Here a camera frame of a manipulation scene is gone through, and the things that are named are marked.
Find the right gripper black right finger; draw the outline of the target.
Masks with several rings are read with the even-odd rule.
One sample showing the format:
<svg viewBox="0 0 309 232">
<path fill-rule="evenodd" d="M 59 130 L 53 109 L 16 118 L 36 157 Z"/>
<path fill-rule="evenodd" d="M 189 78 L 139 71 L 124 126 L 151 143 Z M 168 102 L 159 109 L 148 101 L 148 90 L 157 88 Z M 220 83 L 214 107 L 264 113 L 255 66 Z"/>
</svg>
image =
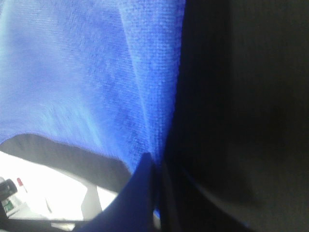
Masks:
<svg viewBox="0 0 309 232">
<path fill-rule="evenodd" d="M 162 162 L 160 221 L 163 232 L 250 232 L 208 200 L 178 165 Z"/>
</svg>

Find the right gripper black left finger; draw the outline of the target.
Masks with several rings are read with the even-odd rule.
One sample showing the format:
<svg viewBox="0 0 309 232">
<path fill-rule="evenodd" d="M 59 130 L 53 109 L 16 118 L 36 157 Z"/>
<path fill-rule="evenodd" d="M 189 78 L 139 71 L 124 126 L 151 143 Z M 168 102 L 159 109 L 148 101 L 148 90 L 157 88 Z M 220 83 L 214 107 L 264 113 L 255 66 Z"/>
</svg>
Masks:
<svg viewBox="0 0 309 232">
<path fill-rule="evenodd" d="M 80 232 L 152 232 L 154 230 L 155 165 L 144 153 L 127 185 Z"/>
</svg>

